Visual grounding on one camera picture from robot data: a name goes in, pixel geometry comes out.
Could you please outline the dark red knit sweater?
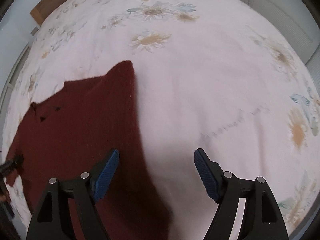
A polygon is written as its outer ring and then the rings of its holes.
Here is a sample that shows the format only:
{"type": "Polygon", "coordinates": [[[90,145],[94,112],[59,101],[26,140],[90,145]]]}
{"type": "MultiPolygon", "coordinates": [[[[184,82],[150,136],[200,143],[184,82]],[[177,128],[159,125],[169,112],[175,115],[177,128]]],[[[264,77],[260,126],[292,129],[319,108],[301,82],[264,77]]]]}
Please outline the dark red knit sweater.
{"type": "Polygon", "coordinates": [[[7,176],[20,179],[33,211],[50,178],[74,179],[119,152],[119,165],[97,211],[112,239],[167,239],[169,212],[150,179],[136,115],[135,72],[130,61],[104,76],[67,81],[56,94],[33,103],[18,126],[7,159],[22,166],[7,176]]]}

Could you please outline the white radiator cover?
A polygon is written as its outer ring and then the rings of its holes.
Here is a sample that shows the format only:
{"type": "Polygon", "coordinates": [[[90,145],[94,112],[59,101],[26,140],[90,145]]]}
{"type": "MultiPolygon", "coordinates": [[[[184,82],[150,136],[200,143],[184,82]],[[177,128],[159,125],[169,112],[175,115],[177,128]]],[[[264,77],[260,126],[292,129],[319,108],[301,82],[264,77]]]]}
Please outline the white radiator cover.
{"type": "Polygon", "coordinates": [[[1,44],[1,96],[14,69],[29,48],[29,43],[19,45],[17,49],[13,45],[1,44]]]}

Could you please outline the floral white bed cover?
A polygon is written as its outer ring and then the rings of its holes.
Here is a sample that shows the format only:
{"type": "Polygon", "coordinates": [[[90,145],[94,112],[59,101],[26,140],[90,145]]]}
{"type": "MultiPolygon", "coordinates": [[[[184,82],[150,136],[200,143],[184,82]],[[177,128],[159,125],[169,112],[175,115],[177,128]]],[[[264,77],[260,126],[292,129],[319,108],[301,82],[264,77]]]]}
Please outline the floral white bed cover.
{"type": "MultiPolygon", "coordinates": [[[[278,29],[240,0],[67,0],[42,23],[12,93],[3,160],[30,105],[130,61],[147,172],[167,239],[202,239],[217,210],[198,148],[237,177],[264,177],[288,233],[319,193],[319,95],[278,29]]],[[[24,225],[20,179],[9,186],[24,225]]]]}

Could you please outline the white wardrobe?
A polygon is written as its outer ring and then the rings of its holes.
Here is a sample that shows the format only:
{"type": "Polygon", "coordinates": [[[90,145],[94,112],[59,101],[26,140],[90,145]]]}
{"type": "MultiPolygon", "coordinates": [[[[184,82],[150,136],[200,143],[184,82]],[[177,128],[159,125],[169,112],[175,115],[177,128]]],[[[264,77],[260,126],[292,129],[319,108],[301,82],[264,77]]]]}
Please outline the white wardrobe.
{"type": "Polygon", "coordinates": [[[319,87],[319,26],[302,0],[241,0],[287,39],[319,87]]]}

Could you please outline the left wall socket plate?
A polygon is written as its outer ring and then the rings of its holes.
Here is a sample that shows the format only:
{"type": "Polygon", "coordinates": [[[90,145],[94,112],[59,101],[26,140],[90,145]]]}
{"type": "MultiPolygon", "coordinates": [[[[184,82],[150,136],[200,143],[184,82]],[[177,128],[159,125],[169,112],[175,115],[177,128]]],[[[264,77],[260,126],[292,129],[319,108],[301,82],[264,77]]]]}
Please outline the left wall socket plate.
{"type": "Polygon", "coordinates": [[[38,28],[38,27],[35,27],[35,28],[31,31],[31,35],[34,36],[38,31],[39,31],[39,28],[38,28]]]}

